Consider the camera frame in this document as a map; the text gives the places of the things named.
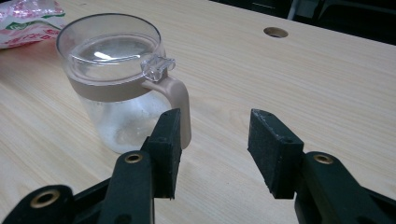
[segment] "snack wrapper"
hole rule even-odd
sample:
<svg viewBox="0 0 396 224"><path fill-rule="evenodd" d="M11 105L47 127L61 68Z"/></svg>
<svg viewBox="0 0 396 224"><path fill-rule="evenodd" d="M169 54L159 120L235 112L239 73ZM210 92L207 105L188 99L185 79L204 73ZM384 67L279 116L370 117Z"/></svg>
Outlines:
<svg viewBox="0 0 396 224"><path fill-rule="evenodd" d="M0 4L0 49L56 38L64 11L53 0L12 0Z"/></svg>

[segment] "light wood tabletop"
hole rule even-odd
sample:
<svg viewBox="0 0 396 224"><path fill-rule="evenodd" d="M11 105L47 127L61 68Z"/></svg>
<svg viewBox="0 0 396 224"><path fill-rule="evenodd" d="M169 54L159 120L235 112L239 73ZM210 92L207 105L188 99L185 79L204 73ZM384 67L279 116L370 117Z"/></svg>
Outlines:
<svg viewBox="0 0 396 224"><path fill-rule="evenodd" d="M59 3L67 22L104 12L150 21L177 61L192 140L176 199L155 201L157 223L297 223L293 201L273 198L247 151L251 108L277 115L305 152L334 155L362 186L396 199L395 46L204 0ZM0 50L2 220L35 189L78 193L109 178L119 156L101 143L54 43Z"/></svg>

